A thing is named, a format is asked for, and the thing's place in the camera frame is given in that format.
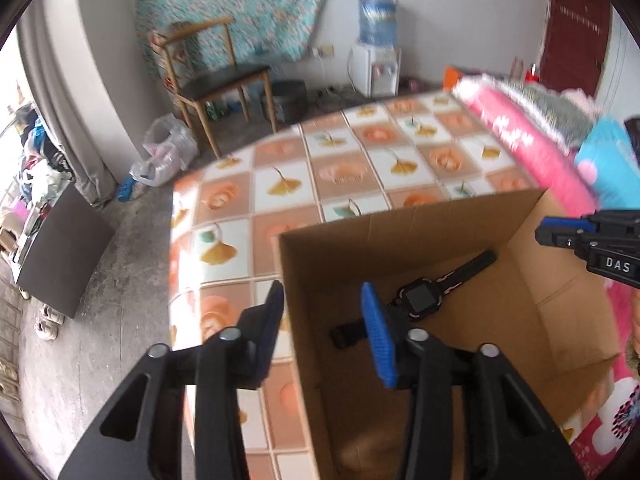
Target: silver screw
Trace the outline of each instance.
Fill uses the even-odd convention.
[[[486,355],[487,357],[498,357],[498,355],[500,355],[500,349],[491,343],[482,345],[480,347],[480,351],[482,352],[482,355]]]
[[[235,326],[230,326],[229,328],[225,328],[222,332],[220,332],[220,339],[222,341],[235,341],[242,335],[240,329]]]
[[[412,328],[408,333],[411,341],[427,341],[429,333],[421,328]]]
[[[158,343],[157,345],[153,345],[149,349],[149,352],[147,352],[146,354],[149,357],[153,357],[154,359],[158,359],[159,357],[162,357],[163,355],[166,355],[168,351],[169,351],[169,347],[167,345],[164,345],[162,343]]]

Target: chair backrest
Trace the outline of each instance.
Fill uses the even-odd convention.
[[[168,37],[160,37],[158,39],[158,47],[162,50],[162,57],[164,58],[164,62],[166,63],[166,69],[169,73],[169,79],[174,85],[174,92],[177,92],[180,87],[178,86],[178,78],[175,76],[174,66],[171,61],[171,56],[169,56],[169,51],[167,50],[167,45],[171,43],[175,43],[175,41],[184,40],[194,34],[197,34],[203,30],[207,30],[208,28],[217,27],[222,25],[223,27],[223,37],[225,40],[225,48],[226,54],[229,58],[229,63],[232,65],[237,65],[236,54],[234,53],[234,46],[231,42],[231,34],[229,34],[229,25],[236,20],[231,16],[223,16],[221,18],[215,18],[213,20],[206,20],[205,22],[197,22],[190,23],[185,27],[181,27],[176,30],[172,35]]]

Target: white shoe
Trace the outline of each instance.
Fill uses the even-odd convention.
[[[53,310],[49,305],[43,305],[40,309],[40,315],[55,324],[62,325],[65,322],[65,316]]]
[[[46,319],[37,320],[33,327],[36,329],[38,337],[44,341],[53,341],[58,337],[58,326]]]

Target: chair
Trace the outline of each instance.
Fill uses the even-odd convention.
[[[269,67],[268,65],[253,64],[253,63],[238,63],[236,61],[236,55],[234,54],[233,44],[231,43],[231,35],[229,34],[229,25],[235,22],[231,16],[223,16],[222,18],[216,18],[214,20],[207,20],[206,22],[192,23],[186,27],[180,28],[174,34],[169,37],[162,37],[158,40],[158,46],[162,51],[162,58],[166,64],[166,69],[174,86],[173,92],[176,95],[178,106],[182,111],[184,120],[187,126],[193,131],[193,123],[187,105],[193,106],[200,118],[204,132],[207,134],[209,143],[216,154],[217,158],[221,158],[222,154],[218,149],[218,145],[213,137],[213,131],[209,125],[207,119],[207,113],[205,110],[205,103],[211,101],[213,98],[220,94],[228,92],[230,90],[238,90],[240,96],[240,104],[242,105],[242,113],[244,118],[249,120],[249,110],[246,105],[246,98],[242,90],[242,85],[251,83],[258,79],[262,79],[264,82],[264,93],[267,97],[267,108],[269,109],[269,118],[271,120],[271,127],[273,133],[278,131],[278,123],[276,121],[276,112],[273,105],[273,94],[271,92],[271,81],[269,80]],[[178,85],[178,79],[175,76],[174,66],[172,65],[171,56],[166,48],[168,44],[175,41],[184,40],[198,32],[206,30],[207,28],[217,27],[222,25],[224,27],[224,40],[226,45],[226,53],[229,58],[230,64],[220,69],[212,70],[201,74],[194,79],[190,80],[182,88]]]

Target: blue water jug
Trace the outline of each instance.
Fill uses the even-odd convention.
[[[360,42],[394,46],[398,38],[398,0],[360,0]]]

